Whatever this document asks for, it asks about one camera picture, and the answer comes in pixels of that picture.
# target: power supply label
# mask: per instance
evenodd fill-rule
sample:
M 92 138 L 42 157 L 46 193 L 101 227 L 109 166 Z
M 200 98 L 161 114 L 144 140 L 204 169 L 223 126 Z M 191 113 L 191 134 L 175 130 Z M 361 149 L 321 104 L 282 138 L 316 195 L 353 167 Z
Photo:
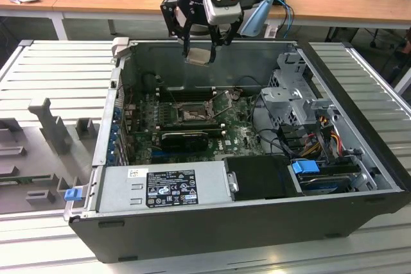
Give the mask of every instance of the power supply label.
M 194 170 L 147 173 L 146 188 L 149 208 L 198 204 Z

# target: camera on robot arm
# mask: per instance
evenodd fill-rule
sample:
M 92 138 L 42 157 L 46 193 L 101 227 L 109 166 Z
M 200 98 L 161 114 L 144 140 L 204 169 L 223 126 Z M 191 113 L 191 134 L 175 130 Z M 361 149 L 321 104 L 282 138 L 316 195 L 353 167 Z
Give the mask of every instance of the camera on robot arm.
M 264 0 L 164 0 L 161 12 L 169 35 L 183 45 L 182 56 L 187 62 L 208 65 L 216 58 L 216 50 L 230 45 L 243 24 L 244 11 Z M 221 25 L 229 25 L 222 31 Z M 190 34 L 209 35 L 210 50 L 190 48 Z

